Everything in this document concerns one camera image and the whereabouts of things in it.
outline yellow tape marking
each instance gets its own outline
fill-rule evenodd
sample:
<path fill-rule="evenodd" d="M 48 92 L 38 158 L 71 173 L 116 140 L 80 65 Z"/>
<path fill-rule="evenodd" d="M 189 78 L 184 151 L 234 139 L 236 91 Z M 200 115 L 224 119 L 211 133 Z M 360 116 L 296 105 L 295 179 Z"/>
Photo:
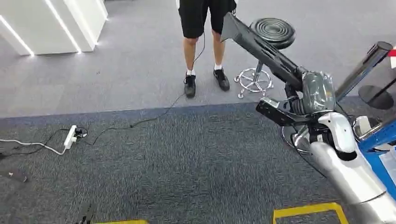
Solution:
<path fill-rule="evenodd" d="M 97 223 L 97 224 L 149 224 L 146 220 L 129 220 L 129 221 L 116 221 L 109 223 Z"/>
<path fill-rule="evenodd" d="M 324 212 L 329 210 L 334 210 L 337 213 L 338 219 L 341 222 L 341 224 L 348 224 L 347 217 L 345 217 L 345 214 L 342 211 L 342 207 L 337 203 L 322 203 L 322 204 L 306 205 L 302 207 L 294 207 L 288 209 L 279 209 L 279 210 L 275 209 L 274 217 L 272 219 L 272 224 L 276 224 L 277 218 L 305 215 L 305 214 Z"/>

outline person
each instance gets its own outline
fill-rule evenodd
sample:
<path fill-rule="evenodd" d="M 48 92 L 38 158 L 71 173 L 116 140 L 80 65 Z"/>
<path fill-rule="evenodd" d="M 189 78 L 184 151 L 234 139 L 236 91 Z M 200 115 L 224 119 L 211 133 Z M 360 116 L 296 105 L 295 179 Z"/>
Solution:
<path fill-rule="evenodd" d="M 184 58 L 187 66 L 184 81 L 184 92 L 193 98 L 196 92 L 194 71 L 195 49 L 198 38 L 204 32 L 208 9 L 211 14 L 213 35 L 214 68 L 213 75 L 223 91 L 230 89 L 230 83 L 222 66 L 225 43 L 220 42 L 223 29 L 223 18 L 227 12 L 234 12 L 237 0 L 176 0 L 183 30 Z"/>

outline transparent plastic wrap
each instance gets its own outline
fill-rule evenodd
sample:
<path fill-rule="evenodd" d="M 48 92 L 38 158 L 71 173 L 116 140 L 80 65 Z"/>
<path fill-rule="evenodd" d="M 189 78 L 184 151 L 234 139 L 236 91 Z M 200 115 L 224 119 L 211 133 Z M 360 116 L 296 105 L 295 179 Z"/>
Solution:
<path fill-rule="evenodd" d="M 334 86 L 329 74 L 316 71 L 305 72 L 303 74 L 303 94 L 306 113 L 334 110 Z"/>

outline black sneaker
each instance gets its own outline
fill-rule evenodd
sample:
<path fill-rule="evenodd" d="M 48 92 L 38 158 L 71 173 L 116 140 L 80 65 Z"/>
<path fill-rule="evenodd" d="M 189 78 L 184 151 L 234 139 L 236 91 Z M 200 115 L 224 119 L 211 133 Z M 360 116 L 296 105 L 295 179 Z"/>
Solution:
<path fill-rule="evenodd" d="M 195 75 L 186 75 L 184 80 L 184 93 L 188 98 L 193 98 L 195 96 Z"/>
<path fill-rule="evenodd" d="M 217 82 L 219 83 L 219 86 L 223 91 L 230 90 L 230 83 L 227 76 L 224 74 L 223 69 L 213 70 L 213 75 L 216 77 Z"/>

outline gray carpet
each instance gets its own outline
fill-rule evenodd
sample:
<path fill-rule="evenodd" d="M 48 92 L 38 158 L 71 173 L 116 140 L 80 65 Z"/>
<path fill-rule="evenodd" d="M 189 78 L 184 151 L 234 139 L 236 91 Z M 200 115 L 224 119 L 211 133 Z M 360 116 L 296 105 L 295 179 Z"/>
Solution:
<path fill-rule="evenodd" d="M 183 91 L 183 37 L 175 0 L 112 0 L 106 7 L 110 21 L 92 53 L 19 57 L 0 38 L 0 117 L 167 107 Z M 297 36 L 285 55 L 310 70 L 331 73 L 338 86 L 372 44 L 395 44 L 395 8 L 394 0 L 240 0 L 237 15 L 247 24 L 261 17 L 288 21 Z M 205 30 L 206 49 L 195 63 L 197 96 L 179 105 L 257 101 L 255 94 L 238 99 L 240 86 L 234 82 L 229 92 L 218 88 L 209 22 Z M 224 67 L 230 80 L 256 64 L 227 42 Z M 387 58 L 364 84 L 385 86 L 394 77 Z M 283 84 L 274 82 L 268 94 L 283 95 Z"/>
<path fill-rule="evenodd" d="M 356 98 L 344 105 L 354 114 L 395 112 L 368 109 Z M 285 147 L 279 129 L 254 108 L 174 108 L 134 129 L 108 131 L 95 146 L 80 142 L 63 156 L 43 149 L 6 158 L 0 170 L 18 168 L 29 182 L 0 178 L 0 223 L 72 223 L 82 202 L 97 204 L 96 221 L 269 223 L 273 209 L 333 201 L 356 223 L 327 180 Z M 164 110 L 0 119 L 0 136 L 45 141 L 77 124 L 89 129 L 85 141 L 92 142 L 109 126 L 125 127 Z M 60 149 L 65 135 L 49 145 Z M 10 153 L 12 146 L 1 144 L 1 151 Z M 333 224 L 337 218 L 327 212 L 278 221 Z"/>

